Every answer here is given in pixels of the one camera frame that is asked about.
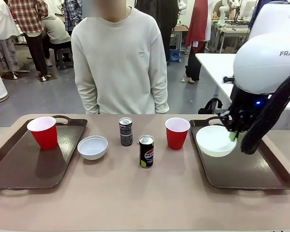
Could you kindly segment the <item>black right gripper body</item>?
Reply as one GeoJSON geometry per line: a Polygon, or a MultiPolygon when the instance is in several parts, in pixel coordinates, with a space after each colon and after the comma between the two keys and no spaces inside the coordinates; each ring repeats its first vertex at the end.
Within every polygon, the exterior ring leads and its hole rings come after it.
{"type": "Polygon", "coordinates": [[[216,109],[214,113],[217,115],[218,113],[230,113],[233,122],[246,122],[250,128],[271,96],[271,94],[248,93],[234,85],[231,92],[232,102],[230,107],[227,109],[216,109]]]}

